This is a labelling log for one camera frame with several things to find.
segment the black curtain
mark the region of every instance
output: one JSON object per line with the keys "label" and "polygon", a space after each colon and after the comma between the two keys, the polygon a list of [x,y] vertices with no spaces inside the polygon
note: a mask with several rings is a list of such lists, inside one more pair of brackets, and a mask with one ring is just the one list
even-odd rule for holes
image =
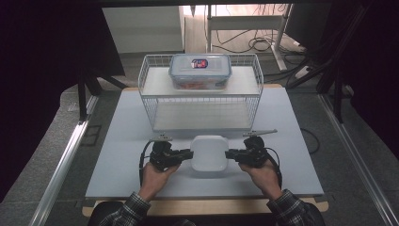
{"label": "black curtain", "polygon": [[399,158],[399,1],[375,0],[343,54],[352,105]]}
{"label": "black curtain", "polygon": [[60,94],[77,84],[79,73],[124,71],[99,7],[1,1],[0,34],[3,200],[51,124]]}

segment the gray floor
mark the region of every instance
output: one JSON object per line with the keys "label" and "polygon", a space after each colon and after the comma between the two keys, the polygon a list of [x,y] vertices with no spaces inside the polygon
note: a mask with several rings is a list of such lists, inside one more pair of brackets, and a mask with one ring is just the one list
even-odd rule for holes
{"label": "gray floor", "polygon": [[[128,86],[136,87],[136,75],[139,72],[142,57],[141,54],[121,55],[127,76],[116,78]],[[262,53],[259,58],[263,73],[278,72],[277,64],[270,54]],[[290,61],[299,62],[300,59],[301,56],[290,56]],[[287,66],[293,68],[295,64],[287,63]],[[281,75],[266,76],[265,80],[269,77],[272,80],[280,78]],[[326,192],[325,199],[329,203],[328,211],[323,213],[326,224],[385,225],[327,117],[318,95],[314,92],[318,79],[319,77],[315,77],[300,87],[288,91],[300,127],[312,131],[320,140],[320,149],[311,155],[311,159]],[[287,79],[282,79],[273,83],[285,86],[286,81]],[[119,89],[102,79],[100,83],[108,91],[100,96],[88,128],[88,133],[94,134],[100,128],[98,139],[93,140],[93,136],[87,134],[82,140],[82,145],[73,160],[46,225],[86,225],[88,222],[88,219],[81,215],[82,205],[90,204],[85,202],[84,195],[96,163],[96,156],[99,154],[113,109],[120,95]],[[398,214],[399,163],[373,130],[357,115],[349,101],[350,99],[343,100],[344,125],[389,199],[392,209]],[[1,225],[27,225],[29,223],[56,169],[78,121],[77,88],[65,90],[60,103],[61,107],[46,136],[14,187],[0,204]],[[316,147],[314,138],[305,132],[303,135],[308,148],[313,150]]]}

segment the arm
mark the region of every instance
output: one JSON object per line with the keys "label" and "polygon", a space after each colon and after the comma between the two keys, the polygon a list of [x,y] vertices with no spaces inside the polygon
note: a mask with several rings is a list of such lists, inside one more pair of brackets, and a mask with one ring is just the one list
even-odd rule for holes
{"label": "arm", "polygon": [[100,225],[137,225],[147,215],[151,207],[150,201],[165,186],[169,176],[178,167],[171,167],[161,172],[153,164],[147,163],[144,167],[143,186],[138,193],[133,192],[121,209],[106,216]]}
{"label": "arm", "polygon": [[239,164],[242,171],[251,177],[253,183],[269,199],[267,206],[276,216],[280,226],[315,225],[309,206],[289,190],[281,191],[279,180],[269,160],[259,169]]}

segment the person's left hand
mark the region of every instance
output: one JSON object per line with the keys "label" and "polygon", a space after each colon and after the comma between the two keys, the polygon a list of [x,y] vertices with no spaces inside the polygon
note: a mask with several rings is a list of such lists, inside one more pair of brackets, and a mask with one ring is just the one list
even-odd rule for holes
{"label": "person's left hand", "polygon": [[169,176],[175,172],[179,166],[160,171],[152,163],[148,162],[144,167],[143,185],[138,191],[138,195],[147,202],[151,201],[167,184]]}

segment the plaid sleeve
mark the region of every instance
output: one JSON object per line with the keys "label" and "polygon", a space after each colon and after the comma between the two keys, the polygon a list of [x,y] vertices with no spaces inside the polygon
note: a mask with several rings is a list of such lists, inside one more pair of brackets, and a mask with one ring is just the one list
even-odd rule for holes
{"label": "plaid sleeve", "polygon": [[314,225],[307,205],[289,190],[283,190],[282,196],[267,206],[280,226]]}
{"label": "plaid sleeve", "polygon": [[130,196],[126,203],[117,212],[108,215],[100,226],[119,225],[134,226],[137,225],[147,215],[151,205],[145,202],[135,192]]}

